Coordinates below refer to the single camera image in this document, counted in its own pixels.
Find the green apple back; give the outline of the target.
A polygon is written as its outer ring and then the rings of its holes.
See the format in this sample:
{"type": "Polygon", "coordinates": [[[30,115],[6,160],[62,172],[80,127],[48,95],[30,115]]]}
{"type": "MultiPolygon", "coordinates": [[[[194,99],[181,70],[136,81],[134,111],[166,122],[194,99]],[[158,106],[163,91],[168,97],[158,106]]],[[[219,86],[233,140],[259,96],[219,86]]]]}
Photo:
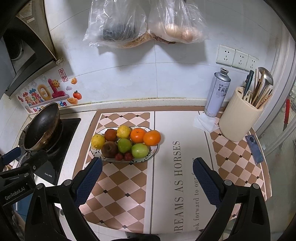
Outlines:
{"type": "Polygon", "coordinates": [[[126,153],[131,150],[132,142],[126,138],[120,138],[117,142],[118,150],[121,153],[126,153]]]}

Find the green apple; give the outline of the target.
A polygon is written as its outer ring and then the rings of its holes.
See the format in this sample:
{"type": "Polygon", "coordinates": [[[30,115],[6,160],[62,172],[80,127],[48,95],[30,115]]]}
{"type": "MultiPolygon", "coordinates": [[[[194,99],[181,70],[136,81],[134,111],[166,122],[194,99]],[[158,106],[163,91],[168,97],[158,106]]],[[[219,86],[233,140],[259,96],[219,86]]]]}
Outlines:
{"type": "Polygon", "coordinates": [[[132,146],[132,155],[136,159],[145,158],[149,153],[149,147],[143,143],[138,143],[132,146]]]}
{"type": "Polygon", "coordinates": [[[126,153],[131,150],[132,142],[126,138],[120,138],[117,142],[118,150],[121,153],[126,153]]]}

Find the small red fruit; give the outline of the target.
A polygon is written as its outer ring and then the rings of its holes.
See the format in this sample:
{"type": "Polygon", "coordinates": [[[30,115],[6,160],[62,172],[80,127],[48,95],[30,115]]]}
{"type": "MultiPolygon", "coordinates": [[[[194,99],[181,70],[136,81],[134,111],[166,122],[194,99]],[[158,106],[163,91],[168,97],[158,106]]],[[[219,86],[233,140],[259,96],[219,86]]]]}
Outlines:
{"type": "Polygon", "coordinates": [[[126,152],[125,153],[124,160],[129,161],[129,162],[133,160],[133,155],[131,154],[131,152],[126,152]]]}
{"type": "Polygon", "coordinates": [[[118,153],[115,156],[116,161],[122,161],[124,159],[124,155],[122,153],[118,153]]]}

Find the small red fruit back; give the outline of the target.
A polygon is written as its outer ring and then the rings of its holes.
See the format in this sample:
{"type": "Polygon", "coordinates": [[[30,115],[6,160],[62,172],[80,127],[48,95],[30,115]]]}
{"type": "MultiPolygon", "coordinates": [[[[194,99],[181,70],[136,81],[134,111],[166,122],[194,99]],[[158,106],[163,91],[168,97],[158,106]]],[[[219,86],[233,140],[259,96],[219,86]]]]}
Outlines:
{"type": "Polygon", "coordinates": [[[125,153],[124,160],[129,161],[129,162],[133,160],[133,155],[131,154],[131,152],[126,152],[125,153]]]}

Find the small red fruit front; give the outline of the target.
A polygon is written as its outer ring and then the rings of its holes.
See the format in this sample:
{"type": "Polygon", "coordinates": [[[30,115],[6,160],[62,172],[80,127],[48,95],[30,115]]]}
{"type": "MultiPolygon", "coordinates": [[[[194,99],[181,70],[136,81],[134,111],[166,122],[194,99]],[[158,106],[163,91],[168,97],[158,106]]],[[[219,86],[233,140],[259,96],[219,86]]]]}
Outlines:
{"type": "Polygon", "coordinates": [[[122,161],[124,159],[124,155],[122,153],[118,153],[115,156],[116,161],[122,161]]]}

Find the yellow pear back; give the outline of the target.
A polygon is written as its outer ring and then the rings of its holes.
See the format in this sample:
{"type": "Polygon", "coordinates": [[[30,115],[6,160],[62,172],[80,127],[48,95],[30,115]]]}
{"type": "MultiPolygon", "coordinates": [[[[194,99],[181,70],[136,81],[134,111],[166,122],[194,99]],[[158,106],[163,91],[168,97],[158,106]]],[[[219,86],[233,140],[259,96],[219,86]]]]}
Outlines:
{"type": "Polygon", "coordinates": [[[132,129],[129,126],[121,125],[117,129],[116,136],[118,138],[127,138],[127,139],[129,139],[131,131],[132,131],[132,129]]]}

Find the metal ladle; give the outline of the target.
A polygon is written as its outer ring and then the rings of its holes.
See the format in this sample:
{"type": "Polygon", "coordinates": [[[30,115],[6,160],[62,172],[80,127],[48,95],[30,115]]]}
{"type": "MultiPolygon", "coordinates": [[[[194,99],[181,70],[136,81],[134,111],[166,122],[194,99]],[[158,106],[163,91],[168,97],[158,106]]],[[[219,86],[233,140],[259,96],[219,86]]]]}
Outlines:
{"type": "Polygon", "coordinates": [[[259,72],[261,75],[263,75],[264,85],[262,87],[261,92],[259,93],[259,97],[261,97],[265,91],[265,89],[271,85],[273,86],[273,76],[271,73],[264,67],[259,67],[259,72]]]}

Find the orange front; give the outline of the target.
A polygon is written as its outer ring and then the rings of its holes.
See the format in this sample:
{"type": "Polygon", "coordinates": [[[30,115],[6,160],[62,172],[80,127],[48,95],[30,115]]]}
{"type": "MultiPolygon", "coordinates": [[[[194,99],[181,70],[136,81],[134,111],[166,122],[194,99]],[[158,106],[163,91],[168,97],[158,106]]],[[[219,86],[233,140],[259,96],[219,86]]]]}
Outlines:
{"type": "Polygon", "coordinates": [[[146,134],[146,130],[143,128],[134,128],[130,132],[130,139],[135,143],[143,143],[144,142],[144,135],[146,134]]]}

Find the yellow pear front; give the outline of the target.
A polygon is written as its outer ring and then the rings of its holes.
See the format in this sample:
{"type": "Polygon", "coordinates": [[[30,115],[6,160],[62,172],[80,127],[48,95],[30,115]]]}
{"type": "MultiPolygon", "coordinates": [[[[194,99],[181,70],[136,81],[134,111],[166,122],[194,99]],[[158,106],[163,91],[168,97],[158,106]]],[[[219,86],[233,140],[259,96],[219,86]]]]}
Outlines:
{"type": "Polygon", "coordinates": [[[97,133],[91,139],[91,146],[93,149],[100,150],[105,142],[105,137],[97,133]]]}

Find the brown red round fruit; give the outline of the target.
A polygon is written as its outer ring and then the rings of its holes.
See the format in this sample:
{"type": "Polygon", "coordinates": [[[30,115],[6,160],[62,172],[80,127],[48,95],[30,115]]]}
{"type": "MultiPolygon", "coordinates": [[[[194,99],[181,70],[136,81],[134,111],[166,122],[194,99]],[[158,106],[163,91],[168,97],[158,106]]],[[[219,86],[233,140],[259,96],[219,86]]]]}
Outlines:
{"type": "Polygon", "coordinates": [[[117,130],[109,128],[104,133],[104,137],[107,141],[116,142],[117,141],[117,130]]]}

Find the dark red apple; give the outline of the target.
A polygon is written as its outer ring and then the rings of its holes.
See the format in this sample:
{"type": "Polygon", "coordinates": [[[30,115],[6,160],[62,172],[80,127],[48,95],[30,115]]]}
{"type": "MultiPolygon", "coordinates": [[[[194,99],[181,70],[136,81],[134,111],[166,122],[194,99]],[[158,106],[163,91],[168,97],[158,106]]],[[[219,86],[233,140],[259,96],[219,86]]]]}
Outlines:
{"type": "Polygon", "coordinates": [[[105,142],[101,148],[101,153],[106,158],[115,158],[115,156],[118,154],[118,147],[116,142],[105,142]]]}

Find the green apple front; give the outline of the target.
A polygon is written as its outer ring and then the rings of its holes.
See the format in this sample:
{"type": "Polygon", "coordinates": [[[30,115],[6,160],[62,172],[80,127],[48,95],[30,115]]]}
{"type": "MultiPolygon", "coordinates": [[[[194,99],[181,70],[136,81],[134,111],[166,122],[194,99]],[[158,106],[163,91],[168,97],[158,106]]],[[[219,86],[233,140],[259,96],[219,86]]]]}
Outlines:
{"type": "Polygon", "coordinates": [[[149,153],[149,147],[143,143],[138,143],[132,146],[132,155],[136,159],[145,158],[149,153]]]}

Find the orange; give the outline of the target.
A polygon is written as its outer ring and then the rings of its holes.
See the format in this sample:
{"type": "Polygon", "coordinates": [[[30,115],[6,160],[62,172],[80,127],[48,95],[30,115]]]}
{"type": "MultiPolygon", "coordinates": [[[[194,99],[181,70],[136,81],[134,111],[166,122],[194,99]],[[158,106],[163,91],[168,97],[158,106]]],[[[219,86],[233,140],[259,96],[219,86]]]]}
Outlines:
{"type": "Polygon", "coordinates": [[[146,134],[146,130],[143,128],[134,128],[130,132],[130,139],[135,143],[143,143],[144,142],[144,135],[146,134]]]}
{"type": "Polygon", "coordinates": [[[143,141],[148,146],[157,146],[161,141],[161,134],[156,130],[146,132],[143,136],[143,141]]]}

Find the yellow pear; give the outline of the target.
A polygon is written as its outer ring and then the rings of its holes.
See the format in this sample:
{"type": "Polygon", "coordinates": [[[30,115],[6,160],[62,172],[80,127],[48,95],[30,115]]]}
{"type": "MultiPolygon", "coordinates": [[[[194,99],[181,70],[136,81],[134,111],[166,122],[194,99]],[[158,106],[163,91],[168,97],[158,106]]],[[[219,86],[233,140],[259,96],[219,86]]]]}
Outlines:
{"type": "Polygon", "coordinates": [[[100,150],[105,142],[105,137],[97,133],[91,139],[91,146],[93,149],[100,150]]]}
{"type": "Polygon", "coordinates": [[[118,138],[127,138],[127,139],[129,139],[131,131],[132,131],[132,129],[129,126],[121,125],[117,129],[116,136],[118,138]]]}

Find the orange back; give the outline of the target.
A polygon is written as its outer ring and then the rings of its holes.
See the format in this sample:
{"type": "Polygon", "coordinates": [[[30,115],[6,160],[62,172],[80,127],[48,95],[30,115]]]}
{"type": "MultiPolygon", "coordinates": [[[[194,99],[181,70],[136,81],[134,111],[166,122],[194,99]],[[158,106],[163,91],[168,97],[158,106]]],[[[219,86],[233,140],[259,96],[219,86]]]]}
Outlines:
{"type": "Polygon", "coordinates": [[[143,136],[143,141],[148,146],[157,146],[161,141],[161,134],[156,130],[146,132],[143,136]]]}

